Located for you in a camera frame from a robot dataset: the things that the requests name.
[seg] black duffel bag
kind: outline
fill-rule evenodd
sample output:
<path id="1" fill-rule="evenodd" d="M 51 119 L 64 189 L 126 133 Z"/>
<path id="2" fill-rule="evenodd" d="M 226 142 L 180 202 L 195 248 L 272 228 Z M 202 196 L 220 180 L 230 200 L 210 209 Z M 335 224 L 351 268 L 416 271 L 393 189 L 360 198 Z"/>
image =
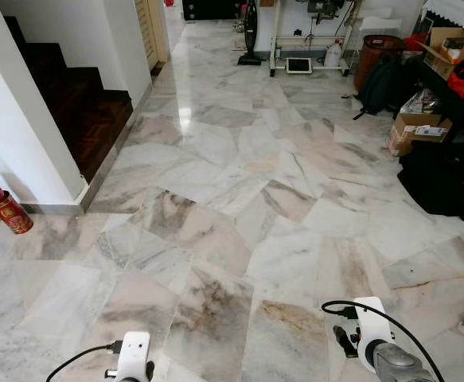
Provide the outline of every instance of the black duffel bag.
<path id="1" fill-rule="evenodd" d="M 426 212 L 464 220 L 464 143 L 417 142 L 398 178 Z"/>

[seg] brown barrel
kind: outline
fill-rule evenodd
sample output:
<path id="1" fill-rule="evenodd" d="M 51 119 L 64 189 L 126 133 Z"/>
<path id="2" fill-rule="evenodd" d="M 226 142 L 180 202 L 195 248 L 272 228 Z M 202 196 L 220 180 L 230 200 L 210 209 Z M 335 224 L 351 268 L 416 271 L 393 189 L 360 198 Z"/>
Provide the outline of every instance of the brown barrel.
<path id="1" fill-rule="evenodd" d="M 405 50 L 404 42 L 395 36 L 370 34 L 365 37 L 364 41 L 365 43 L 361 50 L 361 58 L 357 66 L 357 73 L 353 79 L 353 84 L 357 91 L 360 91 L 365 85 L 368 74 L 382 54 L 391 53 L 393 56 L 400 58 L 401 53 Z"/>

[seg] black cabinet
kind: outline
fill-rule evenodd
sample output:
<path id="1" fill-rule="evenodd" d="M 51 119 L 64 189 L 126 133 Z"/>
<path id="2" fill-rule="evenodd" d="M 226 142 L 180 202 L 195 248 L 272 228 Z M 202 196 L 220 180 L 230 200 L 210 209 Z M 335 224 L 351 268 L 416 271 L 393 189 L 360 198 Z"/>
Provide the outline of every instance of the black cabinet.
<path id="1" fill-rule="evenodd" d="M 184 19 L 224 20 L 239 18 L 244 0 L 182 0 Z"/>

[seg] white wall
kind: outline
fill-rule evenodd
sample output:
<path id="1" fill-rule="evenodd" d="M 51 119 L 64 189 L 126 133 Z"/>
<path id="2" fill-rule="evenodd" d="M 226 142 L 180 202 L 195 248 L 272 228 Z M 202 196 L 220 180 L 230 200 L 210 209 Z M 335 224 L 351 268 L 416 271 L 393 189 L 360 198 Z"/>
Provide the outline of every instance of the white wall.
<path id="1" fill-rule="evenodd" d="M 1 13 L 0 185 L 42 205 L 74 205 L 86 186 Z"/>
<path id="2" fill-rule="evenodd" d="M 0 0 L 0 9 L 27 42 L 59 43 L 67 66 L 98 67 L 104 88 L 128 90 L 136 106 L 150 73 L 134 0 Z"/>
<path id="3" fill-rule="evenodd" d="M 307 2 L 296 2 L 295 0 L 279 0 L 282 9 L 279 18 L 278 34 L 283 36 L 293 36 L 294 30 L 300 29 L 305 37 L 310 34 L 310 14 L 307 12 Z M 363 8 L 374 8 L 377 6 L 391 6 L 393 8 L 392 18 L 402 18 L 403 34 L 409 34 L 415 23 L 423 0 L 364 0 Z M 313 21 L 313 34 L 321 36 L 333 36 L 336 28 L 340 24 L 345 12 L 349 7 L 346 2 L 339 11 L 339 18 L 335 20 L 323 20 L 320 25 L 315 25 Z M 271 36 L 274 29 L 275 8 L 259 7 L 259 33 L 256 41 L 255 51 L 271 50 Z M 339 35 L 345 34 L 342 26 Z"/>

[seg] cardboard box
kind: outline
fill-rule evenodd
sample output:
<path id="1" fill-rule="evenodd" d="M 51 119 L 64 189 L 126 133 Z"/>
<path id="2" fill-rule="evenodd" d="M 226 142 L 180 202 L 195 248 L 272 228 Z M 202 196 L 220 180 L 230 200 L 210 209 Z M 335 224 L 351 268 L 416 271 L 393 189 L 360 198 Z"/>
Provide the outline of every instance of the cardboard box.
<path id="1" fill-rule="evenodd" d="M 441 115 L 398 114 L 392 125 L 387 146 L 391 155 L 400 157 L 412 150 L 412 141 L 442 142 L 453 123 Z"/>
<path id="2" fill-rule="evenodd" d="M 464 47 L 458 58 L 450 60 L 445 57 L 446 50 L 442 48 L 443 42 L 447 38 L 464 38 L 464 29 L 462 28 L 432 28 L 430 36 L 430 45 L 419 43 L 426 51 L 424 63 L 432 68 L 444 80 L 449 80 L 454 66 L 461 60 L 464 60 Z"/>

